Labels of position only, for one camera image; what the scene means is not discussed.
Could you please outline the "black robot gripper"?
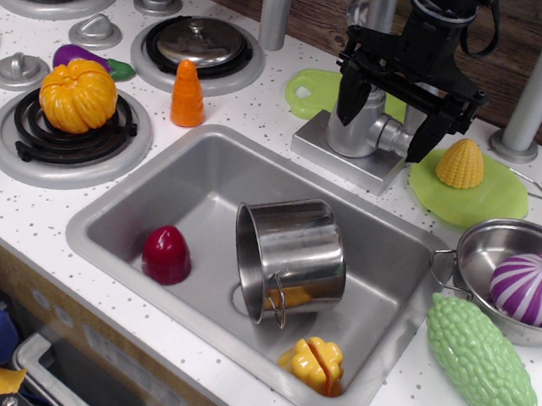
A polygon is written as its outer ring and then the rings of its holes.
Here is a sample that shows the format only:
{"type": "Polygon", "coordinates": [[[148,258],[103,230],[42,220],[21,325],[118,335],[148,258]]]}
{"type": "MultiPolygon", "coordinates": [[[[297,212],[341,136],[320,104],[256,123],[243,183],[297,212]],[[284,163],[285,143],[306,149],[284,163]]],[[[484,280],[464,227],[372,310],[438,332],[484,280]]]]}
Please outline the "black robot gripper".
{"type": "Polygon", "coordinates": [[[411,0],[411,12],[400,34],[359,25],[348,27],[340,53],[342,79],[336,113],[347,126],[366,104],[371,86],[383,89],[424,113],[405,160],[421,162],[447,134],[464,133],[488,97],[456,66],[462,49],[472,58],[488,55],[495,41],[472,53],[469,27],[480,3],[461,0],[411,0]]]}

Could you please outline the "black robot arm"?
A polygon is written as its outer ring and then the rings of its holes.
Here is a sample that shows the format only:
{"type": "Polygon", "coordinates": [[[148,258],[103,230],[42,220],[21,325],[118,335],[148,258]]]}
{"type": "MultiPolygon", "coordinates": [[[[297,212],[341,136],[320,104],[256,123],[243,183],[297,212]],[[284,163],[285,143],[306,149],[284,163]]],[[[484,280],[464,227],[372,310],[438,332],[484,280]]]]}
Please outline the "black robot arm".
{"type": "Polygon", "coordinates": [[[340,53],[337,117],[346,126],[366,106],[370,87],[382,89],[425,121],[415,130],[401,156],[417,163],[447,134],[463,133],[488,97],[456,66],[460,48],[471,58],[482,58],[496,48],[499,0],[411,0],[411,14],[403,32],[387,34],[349,26],[348,42],[340,53]],[[469,27],[479,7],[492,12],[494,35],[486,48],[472,53],[469,27]]]}

